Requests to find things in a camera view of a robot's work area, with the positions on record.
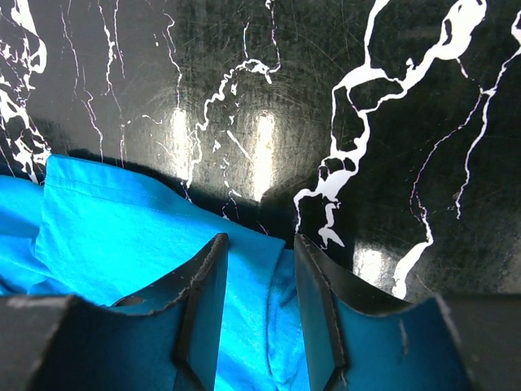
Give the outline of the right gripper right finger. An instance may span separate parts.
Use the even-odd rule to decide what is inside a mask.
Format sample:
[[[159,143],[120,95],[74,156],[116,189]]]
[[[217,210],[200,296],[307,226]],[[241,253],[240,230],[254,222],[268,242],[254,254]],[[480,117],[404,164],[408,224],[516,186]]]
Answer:
[[[520,297],[398,299],[294,239],[313,390],[517,390]]]

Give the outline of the blue t shirt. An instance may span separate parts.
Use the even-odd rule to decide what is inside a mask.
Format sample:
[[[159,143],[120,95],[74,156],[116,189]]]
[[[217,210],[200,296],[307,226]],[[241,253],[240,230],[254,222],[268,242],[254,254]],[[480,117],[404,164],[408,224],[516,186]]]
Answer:
[[[1,292],[98,305],[146,287],[229,237],[219,390],[306,390],[294,275],[281,239],[200,209],[154,178],[53,155],[43,184],[1,169]]]

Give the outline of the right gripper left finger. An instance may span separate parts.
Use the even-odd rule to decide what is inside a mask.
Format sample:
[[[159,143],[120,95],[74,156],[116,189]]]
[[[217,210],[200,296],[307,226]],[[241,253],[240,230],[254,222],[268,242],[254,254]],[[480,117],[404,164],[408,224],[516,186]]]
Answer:
[[[229,238],[113,306],[77,296],[1,299],[4,390],[211,390]]]

